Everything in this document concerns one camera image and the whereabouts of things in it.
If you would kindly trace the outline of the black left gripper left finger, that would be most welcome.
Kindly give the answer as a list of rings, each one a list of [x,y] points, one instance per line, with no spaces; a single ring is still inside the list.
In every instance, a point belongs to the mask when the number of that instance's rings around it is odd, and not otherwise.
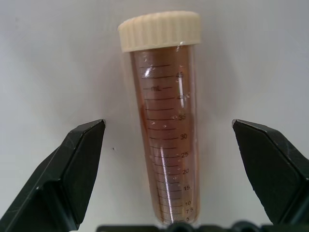
[[[105,131],[103,119],[71,130],[35,169],[0,220],[2,232],[71,232],[89,205]]]

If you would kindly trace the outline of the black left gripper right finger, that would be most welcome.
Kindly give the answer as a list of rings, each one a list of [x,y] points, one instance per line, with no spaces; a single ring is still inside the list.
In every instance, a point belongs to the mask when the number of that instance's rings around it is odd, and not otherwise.
[[[232,122],[248,180],[273,224],[309,222],[309,160],[278,130]]]

